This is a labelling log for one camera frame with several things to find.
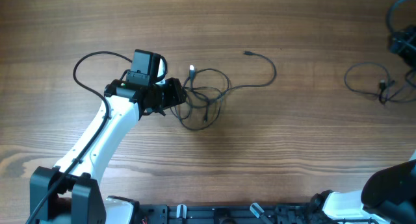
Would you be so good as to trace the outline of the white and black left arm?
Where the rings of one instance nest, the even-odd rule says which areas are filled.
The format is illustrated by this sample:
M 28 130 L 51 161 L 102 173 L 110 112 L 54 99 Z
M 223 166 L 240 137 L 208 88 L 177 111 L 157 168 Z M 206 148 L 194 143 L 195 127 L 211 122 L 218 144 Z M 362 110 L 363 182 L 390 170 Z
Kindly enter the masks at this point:
M 165 57 L 135 50 L 131 68 L 99 96 L 101 106 L 72 149 L 30 179 L 28 223 L 147 223 L 133 199 L 103 199 L 100 182 L 115 150 L 143 116 L 183 104 L 178 79 L 167 79 Z

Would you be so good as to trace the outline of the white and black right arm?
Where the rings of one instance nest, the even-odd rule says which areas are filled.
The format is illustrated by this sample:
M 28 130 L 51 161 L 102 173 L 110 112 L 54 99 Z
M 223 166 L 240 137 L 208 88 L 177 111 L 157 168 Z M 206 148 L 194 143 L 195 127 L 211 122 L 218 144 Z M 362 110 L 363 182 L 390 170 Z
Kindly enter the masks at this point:
M 372 95 L 381 104 L 413 103 L 412 99 L 397 99 L 407 87 L 415 89 L 415 26 L 393 31 L 389 50 L 401 57 L 410 67 L 405 84 L 395 93 L 389 89 L 395 84 L 389 71 L 385 72 L 376 93 L 353 89 L 348 83 L 350 69 L 344 75 L 344 84 L 352 92 Z M 331 190 L 317 193 L 302 212 L 306 223 L 415 223 L 415 157 L 409 161 L 383 169 L 370 177 L 362 190 L 341 193 Z

